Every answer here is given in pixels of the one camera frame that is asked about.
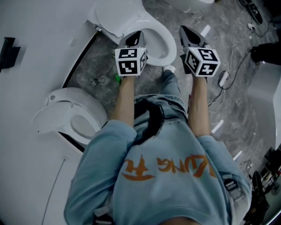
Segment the marble floor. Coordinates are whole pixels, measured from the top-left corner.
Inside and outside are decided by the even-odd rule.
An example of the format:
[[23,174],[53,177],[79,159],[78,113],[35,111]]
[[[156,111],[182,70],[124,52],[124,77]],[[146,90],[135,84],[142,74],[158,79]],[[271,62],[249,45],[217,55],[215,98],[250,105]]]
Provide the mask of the marble floor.
[[[171,7],[163,0],[143,0],[145,9],[159,20],[173,35],[177,44],[177,58],[173,63],[176,67],[175,74],[178,78],[183,101],[188,101],[191,92],[192,77],[184,74],[180,59],[183,53],[179,38],[179,26],[187,25],[201,32],[206,25],[211,30],[206,36],[211,48],[216,49],[221,59],[221,66],[213,78],[208,78],[208,99],[211,102],[219,93],[217,85],[221,71],[230,69],[231,46],[233,56],[231,62],[230,81],[232,82],[237,66],[245,54],[259,44],[277,41],[276,32],[269,23],[270,17],[262,1],[255,1],[264,19],[262,25],[256,25],[258,34],[269,31],[262,38],[250,33],[247,23],[251,22],[249,14],[242,10],[236,1],[221,0],[214,3],[205,11],[195,14],[185,14]],[[79,87],[98,99],[110,115],[116,102],[119,84],[115,80],[117,69],[112,51],[116,45],[103,34],[99,35],[81,61],[68,86]],[[250,159],[253,173],[262,163],[262,158],[267,152],[261,137],[255,111],[249,102],[247,89],[258,66],[253,63],[250,56],[245,59],[239,69],[237,78],[231,89],[225,91],[223,97],[209,107],[211,128],[220,120],[224,120],[222,127],[213,135],[217,140],[223,141],[232,156],[243,151],[240,161]],[[158,78],[162,68],[147,65],[136,83],[136,95],[155,94],[159,92]],[[107,86],[94,85],[96,79],[106,75],[111,79]]]

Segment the toilet bowl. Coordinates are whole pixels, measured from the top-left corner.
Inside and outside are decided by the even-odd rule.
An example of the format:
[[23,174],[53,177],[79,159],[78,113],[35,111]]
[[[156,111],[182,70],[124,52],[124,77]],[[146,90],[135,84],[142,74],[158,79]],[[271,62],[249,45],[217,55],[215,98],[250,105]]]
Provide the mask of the toilet bowl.
[[142,31],[149,65],[166,66],[176,58],[173,36],[144,9],[141,0],[96,0],[88,20],[117,44],[124,36]]
[[210,7],[215,0],[164,0],[184,13],[195,13]]
[[102,104],[75,87],[51,92],[42,108],[32,120],[38,134],[59,131],[79,143],[87,145],[107,121]]

